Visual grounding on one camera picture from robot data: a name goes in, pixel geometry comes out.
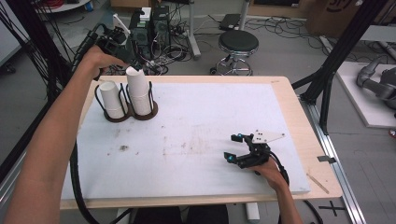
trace stool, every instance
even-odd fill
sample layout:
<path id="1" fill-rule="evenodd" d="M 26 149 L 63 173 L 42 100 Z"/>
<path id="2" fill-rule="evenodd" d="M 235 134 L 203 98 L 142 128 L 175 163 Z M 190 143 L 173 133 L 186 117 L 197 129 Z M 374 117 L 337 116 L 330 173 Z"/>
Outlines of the stool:
<path id="1" fill-rule="evenodd" d="M 253 74 L 250 65 L 241 58 L 257 51 L 259 40 L 256 36 L 241 30 L 227 31 L 220 36 L 219 47 L 229 55 L 220 60 L 216 67 L 212 67 L 210 74 L 219 73 L 222 76 L 228 74 L 251 76 Z"/>

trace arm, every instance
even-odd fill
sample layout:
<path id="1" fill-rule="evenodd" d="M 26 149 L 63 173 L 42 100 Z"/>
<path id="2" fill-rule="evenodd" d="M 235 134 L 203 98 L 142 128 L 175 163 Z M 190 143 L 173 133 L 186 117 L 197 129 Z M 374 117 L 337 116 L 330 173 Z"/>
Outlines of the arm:
<path id="1" fill-rule="evenodd" d="M 92 79 L 99 68 L 124 65 L 94 46 L 35 130 L 7 211 L 5 223 L 59 223 L 67 163 Z"/>
<path id="2" fill-rule="evenodd" d="M 254 166 L 250 169 L 257 171 L 264 176 L 270 187 L 275 190 L 282 223 L 302 224 L 303 221 L 301 220 L 300 214 L 294 204 L 294 200 L 291 197 L 289 186 L 278 171 L 275 161 L 270 158 L 270 160 L 265 164 Z"/>

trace stacked cups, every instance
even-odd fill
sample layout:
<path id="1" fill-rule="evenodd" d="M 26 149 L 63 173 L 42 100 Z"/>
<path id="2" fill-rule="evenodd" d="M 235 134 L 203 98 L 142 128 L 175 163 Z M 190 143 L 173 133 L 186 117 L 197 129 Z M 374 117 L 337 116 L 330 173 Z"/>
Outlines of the stacked cups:
<path id="1" fill-rule="evenodd" d="M 153 103 L 149 97 L 149 83 L 143 70 L 136 71 L 130 66 L 126 69 L 126 75 L 134 112 L 140 116 L 151 113 Z"/>
<path id="2" fill-rule="evenodd" d="M 99 90 L 102 93 L 105 110 L 112 119 L 120 119 L 124 117 L 124 112 L 121 107 L 119 99 L 119 88 L 114 81 L 105 81 L 99 85 Z M 124 108 L 128 110 L 125 103 L 122 102 Z"/>

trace floor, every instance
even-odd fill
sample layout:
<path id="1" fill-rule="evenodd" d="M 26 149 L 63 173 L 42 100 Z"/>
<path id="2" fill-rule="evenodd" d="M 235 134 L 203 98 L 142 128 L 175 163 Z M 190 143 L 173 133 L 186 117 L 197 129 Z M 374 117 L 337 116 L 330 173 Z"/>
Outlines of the floor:
<path id="1" fill-rule="evenodd" d="M 97 22 L 111 24 L 114 12 L 104 4 L 91 13 L 78 9 L 57 16 L 59 29 L 66 39 L 73 43 L 82 40 Z M 120 17 L 128 22 L 128 12 L 117 11 Z M 214 17 L 221 21 L 221 16 Z M 166 75 L 209 75 L 209 69 L 225 57 L 218 47 L 221 31 L 209 17 L 196 18 L 198 46 L 202 52 L 199 60 L 176 62 L 168 65 Z M 325 50 L 313 37 L 299 37 L 287 32 L 306 33 L 304 24 L 299 21 L 281 24 L 283 33 L 274 31 L 273 23 L 260 27 L 263 21 L 248 21 L 246 30 L 260 40 L 259 50 L 247 60 L 254 70 L 253 76 L 285 76 L 290 82 L 306 77 L 326 60 Z M 371 43 L 361 42 L 353 50 L 348 61 L 367 63 L 369 58 L 385 55 L 381 49 L 368 48 Z M 393 60 L 383 57 L 385 63 Z M 10 62 L 17 69 L 15 74 L 8 74 L 4 69 L 0 72 L 0 161 L 15 146 L 24 130 L 46 102 L 45 87 L 32 63 L 24 53 L 17 53 Z M 296 90 L 302 93 L 306 87 Z M 356 109 L 350 102 L 345 90 L 337 78 L 333 81 L 332 99 L 329 111 L 328 131 L 340 158 L 349 183 L 355 193 L 363 212 L 366 223 L 394 223 L 396 220 L 396 177 L 393 175 L 396 163 L 396 140 L 389 137 L 387 129 L 366 128 Z M 325 223 L 351 223 L 344 210 L 343 201 L 339 198 L 331 200 L 310 201 L 318 210 Z M 312 212 L 303 202 L 296 202 L 304 223 L 318 223 Z M 230 223 L 247 223 L 246 213 L 242 204 L 227 204 Z M 276 203 L 259 203 L 261 221 L 259 223 L 277 223 L 278 210 Z M 93 215 L 100 222 L 109 222 L 117 214 L 116 209 L 92 209 Z M 62 211 L 61 223 L 85 223 L 76 210 Z"/>

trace wooden table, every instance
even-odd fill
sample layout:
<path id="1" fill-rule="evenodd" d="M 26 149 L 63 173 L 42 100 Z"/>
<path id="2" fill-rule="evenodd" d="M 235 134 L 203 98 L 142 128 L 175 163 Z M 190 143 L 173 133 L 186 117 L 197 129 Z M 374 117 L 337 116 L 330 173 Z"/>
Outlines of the wooden table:
<path id="1" fill-rule="evenodd" d="M 300 157 L 311 191 L 306 194 L 293 195 L 296 200 L 323 199 L 341 197 L 342 191 L 335 178 L 331 166 L 327 162 L 319 162 L 318 156 L 323 156 L 323 150 L 314 134 L 311 125 L 300 105 L 294 90 L 285 77 L 206 77 L 206 76 L 165 76 L 148 77 L 155 83 L 264 83 L 270 84 L 275 92 L 280 109 L 288 125 L 291 139 Z M 114 80 L 126 83 L 126 77 L 101 77 L 99 82 Z M 93 90 L 98 85 L 93 82 L 86 104 L 83 108 L 80 124 L 85 118 L 92 100 Z M 275 195 L 225 195 L 225 196 L 193 196 L 169 198 L 137 198 L 117 200 L 86 200 L 87 206 L 99 207 L 141 207 L 159 205 L 182 205 L 182 204 L 209 204 L 209 203 L 248 203 L 275 201 Z M 61 209 L 77 208 L 74 200 L 62 200 Z"/>

